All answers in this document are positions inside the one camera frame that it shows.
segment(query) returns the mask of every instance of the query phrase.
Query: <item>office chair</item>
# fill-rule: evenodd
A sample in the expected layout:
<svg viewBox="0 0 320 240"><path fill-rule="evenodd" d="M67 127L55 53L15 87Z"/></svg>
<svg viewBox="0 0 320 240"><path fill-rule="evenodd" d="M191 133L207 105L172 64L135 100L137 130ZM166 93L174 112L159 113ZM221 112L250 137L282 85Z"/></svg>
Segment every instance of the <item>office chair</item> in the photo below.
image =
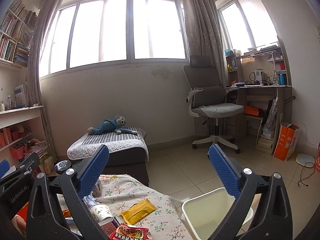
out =
<svg viewBox="0 0 320 240"><path fill-rule="evenodd" d="M215 118L214 134L208 138L196 140L192 148L196 149L197 144L220 142L235 149L237 154L240 149L237 145L227 141L232 136L219 136L218 118L229 117L240 114L244 111L241 105L223 103L226 91L220 86L219 74L215 66L206 56L189 56L189 65L183 66L191 91L186 98L189 103L189 114L194 117Z"/></svg>

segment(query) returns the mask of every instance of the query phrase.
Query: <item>chair base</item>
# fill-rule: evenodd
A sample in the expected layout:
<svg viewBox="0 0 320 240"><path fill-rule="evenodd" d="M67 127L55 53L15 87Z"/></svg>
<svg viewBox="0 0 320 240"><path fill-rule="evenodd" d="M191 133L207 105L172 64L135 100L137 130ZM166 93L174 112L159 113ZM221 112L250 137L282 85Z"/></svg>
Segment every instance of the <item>chair base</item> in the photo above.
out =
<svg viewBox="0 0 320 240"><path fill-rule="evenodd" d="M233 138L232 136L228 136L228 135L226 135L226 136L224 136L224 135L222 135L222 136L220 136L220 135L211 135L208 138L204 138L204 139L201 139L201 140L193 141L192 142L192 148L196 149L196 145L197 144L209 143L209 142L212 142L212 144L215 144L215 143L220 142L225 146L228 146L230 148L235 149L236 153L240 153L239 147L237 145L227 141L227 140L232 139L232 138Z"/></svg>

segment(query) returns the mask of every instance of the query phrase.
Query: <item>desk drawer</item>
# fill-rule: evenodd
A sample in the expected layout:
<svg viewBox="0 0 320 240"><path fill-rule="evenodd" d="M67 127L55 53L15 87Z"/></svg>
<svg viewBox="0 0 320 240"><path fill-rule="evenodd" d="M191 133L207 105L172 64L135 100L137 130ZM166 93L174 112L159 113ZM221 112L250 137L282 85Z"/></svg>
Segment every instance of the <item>desk drawer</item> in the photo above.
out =
<svg viewBox="0 0 320 240"><path fill-rule="evenodd" d="M236 116L227 117L227 124L236 126Z"/></svg>
<svg viewBox="0 0 320 240"><path fill-rule="evenodd" d="M227 124L227 135L232 135L233 137L235 137L235 135L236 135L236 127Z"/></svg>

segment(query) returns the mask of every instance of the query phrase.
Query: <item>plush toy face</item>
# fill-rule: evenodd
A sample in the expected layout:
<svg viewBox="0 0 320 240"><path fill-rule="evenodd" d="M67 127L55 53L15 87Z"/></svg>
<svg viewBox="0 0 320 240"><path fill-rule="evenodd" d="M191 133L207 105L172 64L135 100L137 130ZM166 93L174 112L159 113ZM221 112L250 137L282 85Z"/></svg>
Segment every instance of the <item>plush toy face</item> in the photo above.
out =
<svg viewBox="0 0 320 240"><path fill-rule="evenodd" d="M116 120L116 123L120 126L125 126L125 118L123 116L119 116L119 118Z"/></svg>

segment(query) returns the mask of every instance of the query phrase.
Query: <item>stuffed toy on shelf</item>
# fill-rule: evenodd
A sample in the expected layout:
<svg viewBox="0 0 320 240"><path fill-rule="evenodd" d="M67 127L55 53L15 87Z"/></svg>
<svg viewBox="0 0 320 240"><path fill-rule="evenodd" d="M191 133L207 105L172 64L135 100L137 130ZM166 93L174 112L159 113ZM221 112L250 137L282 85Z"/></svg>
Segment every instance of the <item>stuffed toy on shelf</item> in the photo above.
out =
<svg viewBox="0 0 320 240"><path fill-rule="evenodd" d="M121 128L125 126L125 118L123 116L116 115L113 120L105 119L102 121L98 128L90 127L88 129L88 134L102 134L104 132L115 131L117 134L123 133L131 133L137 135L137 131L128 130L125 128Z"/></svg>

